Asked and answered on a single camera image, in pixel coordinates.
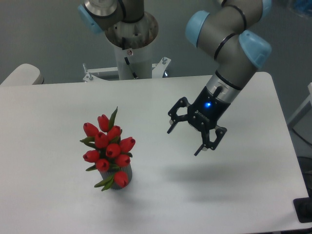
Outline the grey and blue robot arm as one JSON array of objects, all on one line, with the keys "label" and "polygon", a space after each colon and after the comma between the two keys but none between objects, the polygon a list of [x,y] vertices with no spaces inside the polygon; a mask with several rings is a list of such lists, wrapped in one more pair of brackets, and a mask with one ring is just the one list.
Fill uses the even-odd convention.
[{"label": "grey and blue robot arm", "polygon": [[[212,15],[198,11],[189,19],[185,35],[196,48],[211,56],[219,67],[194,103],[179,99],[168,115],[171,127],[186,121],[201,132],[200,150],[214,150],[226,133],[217,122],[272,51],[249,27],[271,9],[269,0],[223,0]],[[78,7],[85,25],[104,33],[115,48],[121,80],[151,78],[149,46],[158,35],[156,19],[141,0],[86,0]]]}]

